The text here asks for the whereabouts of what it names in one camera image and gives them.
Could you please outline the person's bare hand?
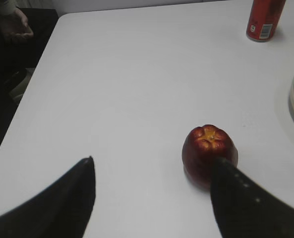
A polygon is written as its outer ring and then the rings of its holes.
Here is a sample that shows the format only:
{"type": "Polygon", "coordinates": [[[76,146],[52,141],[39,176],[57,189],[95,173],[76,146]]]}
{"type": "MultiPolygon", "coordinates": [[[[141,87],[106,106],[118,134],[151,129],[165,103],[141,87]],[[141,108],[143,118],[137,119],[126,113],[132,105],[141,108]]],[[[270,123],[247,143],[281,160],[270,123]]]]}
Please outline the person's bare hand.
{"type": "Polygon", "coordinates": [[[0,32],[6,43],[26,43],[34,37],[34,32],[28,23],[28,17],[15,8],[11,14],[0,14],[0,32]]]}

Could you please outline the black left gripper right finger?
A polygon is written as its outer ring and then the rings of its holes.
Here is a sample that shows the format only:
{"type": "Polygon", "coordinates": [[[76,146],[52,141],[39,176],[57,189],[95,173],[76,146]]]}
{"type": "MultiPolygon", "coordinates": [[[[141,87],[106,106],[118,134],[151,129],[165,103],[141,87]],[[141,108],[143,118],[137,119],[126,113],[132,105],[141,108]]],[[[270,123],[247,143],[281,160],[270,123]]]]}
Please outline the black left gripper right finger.
{"type": "Polygon", "coordinates": [[[225,158],[214,163],[210,197],[224,238],[294,238],[294,208],[225,158]]]}

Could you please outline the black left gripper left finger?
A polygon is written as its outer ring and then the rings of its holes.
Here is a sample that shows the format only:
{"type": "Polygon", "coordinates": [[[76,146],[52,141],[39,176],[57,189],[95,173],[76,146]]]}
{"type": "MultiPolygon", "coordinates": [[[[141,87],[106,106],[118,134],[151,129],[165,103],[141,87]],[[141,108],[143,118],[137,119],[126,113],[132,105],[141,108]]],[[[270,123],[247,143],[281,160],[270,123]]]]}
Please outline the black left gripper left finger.
{"type": "Polygon", "coordinates": [[[0,238],[81,238],[95,204],[95,165],[81,159],[42,192],[0,216],[0,238]]]}

